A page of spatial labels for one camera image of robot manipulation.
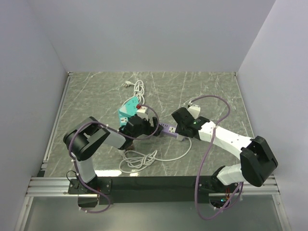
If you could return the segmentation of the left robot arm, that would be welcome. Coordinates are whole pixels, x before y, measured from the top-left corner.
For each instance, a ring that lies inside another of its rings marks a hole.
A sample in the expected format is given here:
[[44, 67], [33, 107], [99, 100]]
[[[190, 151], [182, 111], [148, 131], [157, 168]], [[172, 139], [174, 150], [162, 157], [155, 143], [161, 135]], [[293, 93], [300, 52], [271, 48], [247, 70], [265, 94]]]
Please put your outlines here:
[[63, 138], [76, 167], [79, 188], [84, 193], [91, 193], [99, 188], [92, 156], [102, 144], [124, 151], [139, 136], [158, 136], [162, 130], [163, 126], [159, 124], [157, 117], [153, 117], [153, 123], [150, 123], [149, 119], [134, 115], [119, 130], [103, 126], [92, 116], [86, 118]]

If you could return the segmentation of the white square charger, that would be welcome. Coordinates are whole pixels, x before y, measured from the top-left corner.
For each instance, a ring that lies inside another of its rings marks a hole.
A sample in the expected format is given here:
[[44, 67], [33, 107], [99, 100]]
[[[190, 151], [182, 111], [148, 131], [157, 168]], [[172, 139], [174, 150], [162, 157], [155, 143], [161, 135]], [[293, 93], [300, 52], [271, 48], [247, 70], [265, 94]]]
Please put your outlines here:
[[178, 141], [183, 141], [183, 140], [185, 140], [185, 137], [178, 134], [177, 137], [176, 137], [176, 139], [177, 139]]

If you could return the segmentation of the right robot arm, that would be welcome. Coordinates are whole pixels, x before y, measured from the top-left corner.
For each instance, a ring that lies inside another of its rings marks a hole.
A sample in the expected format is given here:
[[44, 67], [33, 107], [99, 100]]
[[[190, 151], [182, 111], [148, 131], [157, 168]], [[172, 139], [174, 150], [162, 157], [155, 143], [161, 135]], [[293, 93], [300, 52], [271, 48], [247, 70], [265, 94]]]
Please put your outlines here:
[[278, 166], [270, 146], [261, 136], [250, 138], [238, 135], [217, 126], [205, 117], [193, 117], [184, 107], [179, 108], [171, 115], [177, 123], [177, 134], [212, 142], [240, 160], [239, 164], [220, 167], [213, 174], [211, 186], [217, 192], [224, 191], [227, 186], [233, 183], [243, 181], [260, 187]]

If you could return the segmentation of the teal triangular power strip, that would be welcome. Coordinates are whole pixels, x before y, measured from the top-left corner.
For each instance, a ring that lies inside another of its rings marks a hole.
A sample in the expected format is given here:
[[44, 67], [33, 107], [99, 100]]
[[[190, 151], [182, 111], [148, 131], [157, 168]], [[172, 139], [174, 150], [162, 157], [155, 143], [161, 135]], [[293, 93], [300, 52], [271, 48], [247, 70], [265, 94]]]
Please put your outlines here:
[[118, 109], [118, 115], [124, 115], [127, 117], [132, 117], [136, 114], [136, 106], [139, 104], [138, 98], [133, 96], [131, 97], [123, 106]]

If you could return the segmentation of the purple power strip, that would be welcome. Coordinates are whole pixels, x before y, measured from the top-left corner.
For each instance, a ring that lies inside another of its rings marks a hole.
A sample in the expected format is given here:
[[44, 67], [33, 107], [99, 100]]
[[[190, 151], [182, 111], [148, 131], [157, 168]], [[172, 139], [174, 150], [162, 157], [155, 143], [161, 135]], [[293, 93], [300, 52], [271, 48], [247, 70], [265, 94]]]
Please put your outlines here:
[[176, 133], [176, 128], [166, 124], [166, 123], [160, 123], [160, 126], [163, 128], [160, 132], [161, 134], [171, 136], [173, 138], [177, 138], [178, 134]]

